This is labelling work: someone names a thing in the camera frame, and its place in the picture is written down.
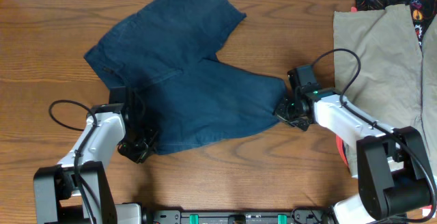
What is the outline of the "navy blue shorts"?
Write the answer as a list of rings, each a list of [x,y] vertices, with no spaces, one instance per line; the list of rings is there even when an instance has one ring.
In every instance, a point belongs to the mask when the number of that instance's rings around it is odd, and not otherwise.
[[[130,88],[154,150],[172,154],[249,137],[278,122],[283,80],[220,62],[245,14],[228,0],[154,0],[110,29],[85,61],[109,88]]]

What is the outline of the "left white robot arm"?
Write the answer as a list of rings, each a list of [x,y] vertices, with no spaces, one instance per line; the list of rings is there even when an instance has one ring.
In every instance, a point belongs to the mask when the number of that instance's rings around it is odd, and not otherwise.
[[[33,177],[38,223],[144,223],[141,204],[116,204],[105,169],[115,152],[143,163],[157,131],[144,126],[126,103],[87,110],[86,126],[72,149]]]

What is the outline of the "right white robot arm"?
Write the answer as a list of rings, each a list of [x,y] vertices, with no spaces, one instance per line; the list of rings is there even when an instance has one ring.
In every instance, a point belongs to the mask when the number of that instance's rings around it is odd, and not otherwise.
[[[420,133],[393,128],[359,110],[335,89],[297,87],[275,110],[291,127],[329,129],[356,152],[358,194],[332,208],[335,223],[407,223],[405,214],[429,206],[436,211],[436,185]]]

